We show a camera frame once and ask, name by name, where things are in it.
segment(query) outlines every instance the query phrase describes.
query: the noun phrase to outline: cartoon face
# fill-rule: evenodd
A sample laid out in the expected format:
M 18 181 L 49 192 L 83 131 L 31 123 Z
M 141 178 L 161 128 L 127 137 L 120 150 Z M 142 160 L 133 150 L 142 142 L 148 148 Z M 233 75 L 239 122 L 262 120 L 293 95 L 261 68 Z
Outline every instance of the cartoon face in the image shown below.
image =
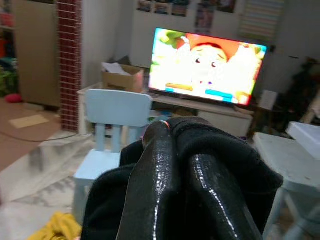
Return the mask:
M 215 44 L 202 44 L 191 50 L 192 84 L 212 85 L 227 61 L 226 53 Z

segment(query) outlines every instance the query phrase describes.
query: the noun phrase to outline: children's chair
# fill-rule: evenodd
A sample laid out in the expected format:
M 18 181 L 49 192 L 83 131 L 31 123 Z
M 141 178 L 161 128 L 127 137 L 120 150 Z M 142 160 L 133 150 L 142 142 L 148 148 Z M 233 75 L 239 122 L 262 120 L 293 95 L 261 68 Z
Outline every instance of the children's chair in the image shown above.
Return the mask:
M 75 191 L 72 213 L 82 223 L 86 202 L 86 186 L 103 173 L 118 168 L 121 152 L 121 128 L 128 126 L 127 142 L 137 139 L 137 130 L 148 123 L 152 98 L 146 94 L 90 89 L 85 93 L 87 118 L 95 123 L 96 147 L 85 157 L 74 175 Z M 112 125 L 112 150 L 105 149 L 106 125 Z

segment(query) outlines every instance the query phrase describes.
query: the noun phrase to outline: red tiled pillar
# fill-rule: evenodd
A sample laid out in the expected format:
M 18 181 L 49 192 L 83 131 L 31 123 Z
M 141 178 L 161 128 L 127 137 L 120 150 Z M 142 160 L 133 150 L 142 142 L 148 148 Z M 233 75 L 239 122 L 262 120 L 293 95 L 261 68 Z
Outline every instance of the red tiled pillar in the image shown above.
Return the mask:
M 82 1 L 57 0 L 61 128 L 78 131 L 78 94 L 81 89 Z

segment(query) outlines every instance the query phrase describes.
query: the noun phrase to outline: tv screen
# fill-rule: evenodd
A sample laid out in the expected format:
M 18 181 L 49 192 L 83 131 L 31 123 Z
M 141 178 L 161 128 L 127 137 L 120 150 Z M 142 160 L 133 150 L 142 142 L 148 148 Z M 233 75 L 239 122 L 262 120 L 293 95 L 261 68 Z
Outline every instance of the tv screen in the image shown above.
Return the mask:
M 267 47 L 156 28 L 149 88 L 248 105 Z

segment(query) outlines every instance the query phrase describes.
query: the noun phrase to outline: white wall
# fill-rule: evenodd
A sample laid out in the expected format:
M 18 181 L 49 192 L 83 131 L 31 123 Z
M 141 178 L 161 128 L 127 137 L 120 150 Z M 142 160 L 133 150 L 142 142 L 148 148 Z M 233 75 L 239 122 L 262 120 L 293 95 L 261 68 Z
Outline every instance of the white wall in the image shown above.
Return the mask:
M 151 62 L 153 33 L 156 27 L 184 32 L 193 32 L 200 0 L 192 0 L 187 17 L 176 17 L 137 11 L 137 0 L 133 7 L 133 26 L 131 48 L 122 55 L 130 55 L 133 65 L 149 67 Z M 233 40 L 250 41 L 238 36 L 241 15 L 246 0 L 237 0 L 234 13 L 215 11 L 212 35 Z M 284 93 L 290 86 L 292 75 L 300 71 L 300 65 L 306 56 L 319 60 L 320 39 L 320 0 L 287 0 L 278 35 L 272 45 L 275 53 L 267 54 L 257 80 L 255 92 L 263 89 Z
M 120 3 L 119 25 L 116 40 L 115 59 L 128 56 L 131 48 L 131 38 L 134 19 L 134 0 L 118 0 Z
M 101 80 L 101 62 L 114 57 L 120 0 L 82 0 L 82 88 Z
M 320 0 L 287 0 L 274 43 L 276 51 L 266 62 L 263 89 L 285 92 L 306 57 L 320 60 L 319 39 Z

